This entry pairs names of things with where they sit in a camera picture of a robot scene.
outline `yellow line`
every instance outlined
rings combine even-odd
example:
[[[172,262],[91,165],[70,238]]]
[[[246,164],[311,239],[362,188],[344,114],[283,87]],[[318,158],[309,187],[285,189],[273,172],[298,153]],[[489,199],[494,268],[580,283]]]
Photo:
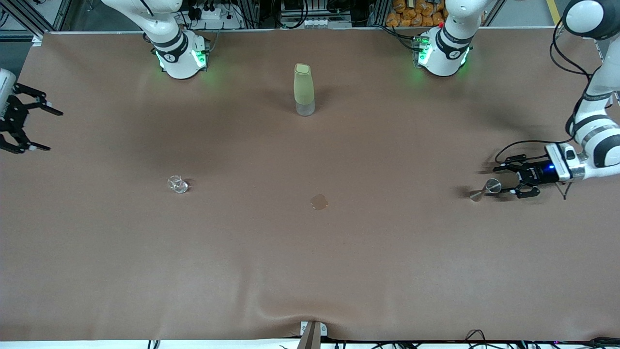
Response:
[[[551,12],[551,18],[553,18],[553,24],[560,22],[560,13],[557,11],[556,0],[547,0],[547,6],[549,12]]]

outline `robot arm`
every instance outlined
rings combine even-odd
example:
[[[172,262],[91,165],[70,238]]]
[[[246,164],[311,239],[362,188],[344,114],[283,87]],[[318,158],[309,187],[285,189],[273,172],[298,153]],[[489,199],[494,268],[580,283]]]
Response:
[[[545,146],[548,160],[528,163],[525,155],[518,155],[494,169],[517,173],[519,185],[502,191],[517,197],[538,195],[539,184],[620,174],[620,126],[606,112],[613,93],[620,90],[620,7],[606,0],[571,0],[562,21],[572,34],[612,41],[604,63],[588,79],[566,125],[566,132],[582,152],[577,154],[569,143],[550,143]],[[524,187],[531,190],[522,191]]]
[[[49,150],[42,144],[31,141],[24,132],[24,123],[28,117],[28,110],[41,108],[56,116],[63,115],[51,107],[45,99],[45,93],[15,82],[15,75],[8,70],[0,68],[0,132],[8,132],[17,144],[9,143],[0,134],[0,149],[14,154],[24,153],[26,150]],[[34,97],[35,101],[23,104],[18,94],[27,94]]]
[[[456,73],[465,63],[469,44],[482,22],[482,13],[492,1],[446,0],[449,17],[443,27],[433,27],[421,35],[426,40],[421,51],[414,53],[415,64],[438,76]]]
[[[176,79],[187,79],[206,69],[205,39],[181,30],[173,13],[180,0],[102,0],[138,25],[145,40],[153,44],[161,68]]]

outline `metal bracket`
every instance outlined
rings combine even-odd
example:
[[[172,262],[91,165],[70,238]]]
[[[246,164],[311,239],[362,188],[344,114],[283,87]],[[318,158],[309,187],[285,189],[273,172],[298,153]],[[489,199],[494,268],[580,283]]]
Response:
[[[327,336],[327,326],[323,324],[322,322],[319,322],[319,325],[321,325],[321,335]],[[306,331],[307,327],[308,327],[308,321],[302,321],[299,335],[304,335],[304,331]]]
[[[321,349],[321,336],[327,336],[327,326],[322,322],[302,321],[301,340],[297,349]]]
[[[33,46],[33,47],[40,47],[42,43],[43,43],[43,42],[41,41],[41,39],[40,39],[40,38],[38,38],[38,37],[32,37],[32,46]]]

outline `clear glass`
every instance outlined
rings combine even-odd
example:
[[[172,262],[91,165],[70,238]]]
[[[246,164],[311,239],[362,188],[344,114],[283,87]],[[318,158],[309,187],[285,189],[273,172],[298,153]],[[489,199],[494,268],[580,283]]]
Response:
[[[469,198],[474,202],[478,202],[482,200],[484,194],[498,194],[502,191],[502,184],[495,178],[489,179],[485,184],[482,190],[476,190],[469,193]]]
[[[189,186],[181,176],[172,176],[168,178],[168,188],[172,189],[177,194],[183,194],[189,189]]]
[[[314,112],[314,100],[310,104],[299,104],[295,102],[297,113],[301,116],[310,116]]]

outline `bottle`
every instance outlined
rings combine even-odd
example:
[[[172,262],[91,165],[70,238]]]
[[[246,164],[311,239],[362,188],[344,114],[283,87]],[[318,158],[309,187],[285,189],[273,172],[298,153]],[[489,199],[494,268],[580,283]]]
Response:
[[[301,116],[312,115],[314,112],[314,83],[309,65],[295,64],[293,91],[297,113]]]

